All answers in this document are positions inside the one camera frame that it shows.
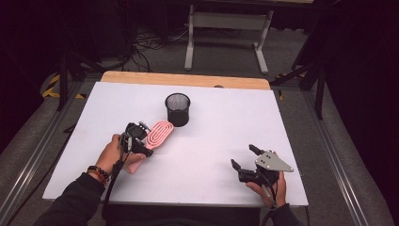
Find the pink coiled object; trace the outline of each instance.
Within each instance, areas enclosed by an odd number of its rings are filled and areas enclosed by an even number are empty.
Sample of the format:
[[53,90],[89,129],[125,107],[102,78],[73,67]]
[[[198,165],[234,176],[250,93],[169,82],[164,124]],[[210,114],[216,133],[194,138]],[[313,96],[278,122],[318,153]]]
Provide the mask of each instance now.
[[[147,134],[146,148],[154,151],[155,148],[161,146],[161,144],[165,142],[169,134],[173,131],[173,128],[173,124],[169,121],[157,122]],[[132,174],[135,173],[142,161],[144,161],[144,159],[135,163],[131,163],[129,166],[127,166],[126,171]]]

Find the black mesh pencil cup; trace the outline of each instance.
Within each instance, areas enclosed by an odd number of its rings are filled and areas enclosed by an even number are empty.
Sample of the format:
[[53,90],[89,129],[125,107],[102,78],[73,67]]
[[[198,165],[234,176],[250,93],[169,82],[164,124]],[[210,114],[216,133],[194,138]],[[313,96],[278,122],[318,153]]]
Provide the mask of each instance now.
[[182,93],[172,93],[165,100],[168,110],[168,121],[176,127],[182,127],[188,123],[188,108],[190,99]]

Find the black sleeve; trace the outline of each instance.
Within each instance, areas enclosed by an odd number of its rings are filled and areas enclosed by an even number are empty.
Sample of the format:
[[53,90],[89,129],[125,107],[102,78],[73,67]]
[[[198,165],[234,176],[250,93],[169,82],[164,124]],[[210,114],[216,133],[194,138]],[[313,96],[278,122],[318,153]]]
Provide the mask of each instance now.
[[302,226],[303,224],[296,218],[296,215],[290,208],[290,204],[286,203],[277,208],[270,214],[275,226]]
[[82,173],[65,188],[34,225],[87,225],[97,211],[103,192],[102,184]]

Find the white table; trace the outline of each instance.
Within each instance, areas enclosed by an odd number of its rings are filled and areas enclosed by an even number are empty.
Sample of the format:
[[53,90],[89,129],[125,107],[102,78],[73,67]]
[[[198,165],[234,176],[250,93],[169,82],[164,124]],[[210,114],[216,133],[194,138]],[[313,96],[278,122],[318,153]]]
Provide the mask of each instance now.
[[243,168],[255,170],[257,155],[248,149],[248,144],[254,144],[278,152],[294,168],[285,173],[287,202],[308,205],[273,91],[108,82],[95,84],[43,198],[54,200],[61,195],[95,164],[112,135],[122,133],[129,122],[152,126],[166,120],[165,99],[173,92],[191,99],[190,121],[175,128],[135,174],[120,173],[111,202],[262,206],[259,196],[238,181],[231,167],[234,159]]

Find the bracelet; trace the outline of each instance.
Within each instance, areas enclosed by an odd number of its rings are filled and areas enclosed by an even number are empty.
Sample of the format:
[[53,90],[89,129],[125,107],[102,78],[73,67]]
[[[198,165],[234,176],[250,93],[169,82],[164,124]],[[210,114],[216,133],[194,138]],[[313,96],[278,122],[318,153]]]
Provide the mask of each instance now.
[[96,174],[100,180],[103,183],[103,186],[106,186],[106,184],[109,181],[109,175],[108,173],[106,173],[104,170],[102,170],[101,168],[98,168],[96,166],[89,166],[88,167],[88,173],[89,172],[93,172],[94,174]]

